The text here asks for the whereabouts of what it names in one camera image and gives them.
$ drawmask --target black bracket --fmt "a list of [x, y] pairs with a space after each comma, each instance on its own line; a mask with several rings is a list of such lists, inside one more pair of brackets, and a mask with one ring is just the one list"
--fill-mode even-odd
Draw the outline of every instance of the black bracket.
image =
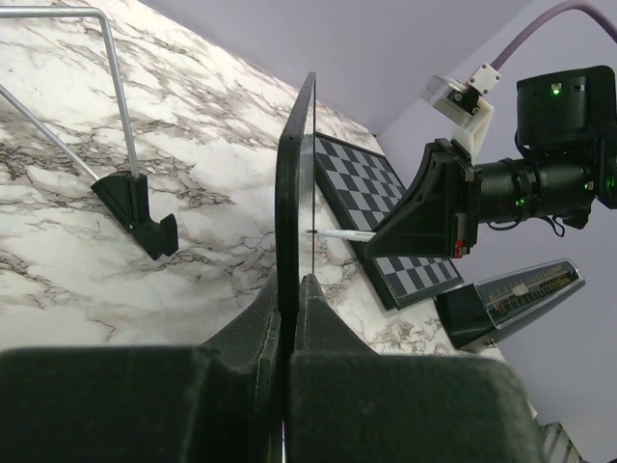
[[124, 229], [133, 235], [148, 255], [157, 260], [161, 255], [171, 256], [177, 251], [177, 223], [173, 214], [159, 224], [150, 218], [148, 177], [130, 172], [114, 172], [100, 178], [93, 191]]
[[447, 99], [449, 99], [452, 103], [463, 109], [466, 113], [473, 116], [477, 111], [480, 93], [473, 87], [469, 87], [461, 92], [459, 92], [458, 90], [453, 90], [447, 96]]
[[424, 148], [416, 178], [364, 245], [370, 259], [457, 258], [477, 241], [481, 176], [459, 145], [438, 139]]

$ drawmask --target black camera body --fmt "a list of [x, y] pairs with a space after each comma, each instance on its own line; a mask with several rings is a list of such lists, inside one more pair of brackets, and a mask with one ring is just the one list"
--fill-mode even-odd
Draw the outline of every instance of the black camera body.
[[517, 84], [516, 142], [532, 162], [581, 163], [606, 207], [617, 208], [615, 73], [608, 66], [539, 75]]

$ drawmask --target black and white chessboard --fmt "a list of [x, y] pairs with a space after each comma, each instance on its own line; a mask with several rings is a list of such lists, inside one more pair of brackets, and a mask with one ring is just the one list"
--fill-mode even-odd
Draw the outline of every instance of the black and white chessboard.
[[[326, 135], [315, 140], [315, 178], [340, 227], [369, 232], [405, 193], [386, 158]], [[463, 279], [450, 259], [367, 259], [351, 242], [386, 309], [402, 309], [440, 294]]]

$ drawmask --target metal rod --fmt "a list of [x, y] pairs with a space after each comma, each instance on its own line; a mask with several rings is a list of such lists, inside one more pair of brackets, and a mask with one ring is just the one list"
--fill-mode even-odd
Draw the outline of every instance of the metal rod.
[[23, 116], [30, 121], [38, 130], [40, 130], [45, 137], [47, 137], [51, 142], [60, 148], [65, 154], [70, 157], [70, 159], [82, 168], [86, 174], [88, 174], [93, 181], [98, 181], [99, 176], [90, 168], [88, 164], [84, 162], [84, 160], [75, 154], [67, 145], [64, 144], [62, 140], [60, 140], [54, 133], [47, 128], [47, 126], [42, 123], [37, 117], [30, 112], [28, 108], [26, 108], [23, 104], [19, 102], [17, 98], [15, 98], [11, 92], [9, 92], [2, 84], [0, 84], [0, 95], [7, 99], [7, 101], [12, 104], [17, 111], [19, 111]]
[[118, 100], [118, 109], [120, 109], [120, 118], [122, 130], [124, 132], [124, 142], [126, 143], [126, 150], [128, 151], [128, 162], [131, 168], [131, 175], [138, 177], [139, 165], [137, 163], [133, 132], [131, 131], [131, 121], [128, 116], [128, 107], [126, 106], [126, 97], [124, 96], [124, 88], [122, 87], [118, 56], [116, 55], [112, 29], [109, 26], [109, 20], [105, 13], [98, 8], [82, 7], [0, 7], [0, 19], [30, 17], [95, 17], [98, 19], [103, 32], [109, 67], [112, 73], [112, 80], [114, 81], [114, 89], [116, 90], [116, 99]]
[[346, 239], [347, 241], [360, 241], [367, 243], [373, 236], [374, 231], [359, 231], [359, 230], [309, 230], [309, 233], [315, 233], [319, 236], [328, 236], [330, 238]]

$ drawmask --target white pen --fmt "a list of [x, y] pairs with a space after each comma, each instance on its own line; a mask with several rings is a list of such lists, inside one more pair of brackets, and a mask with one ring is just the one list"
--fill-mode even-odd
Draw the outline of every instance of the white pen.
[[358, 230], [315, 230], [314, 233], [320, 236], [346, 239], [348, 241], [361, 241], [363, 243], [370, 241], [370, 239], [375, 236], [374, 231]]

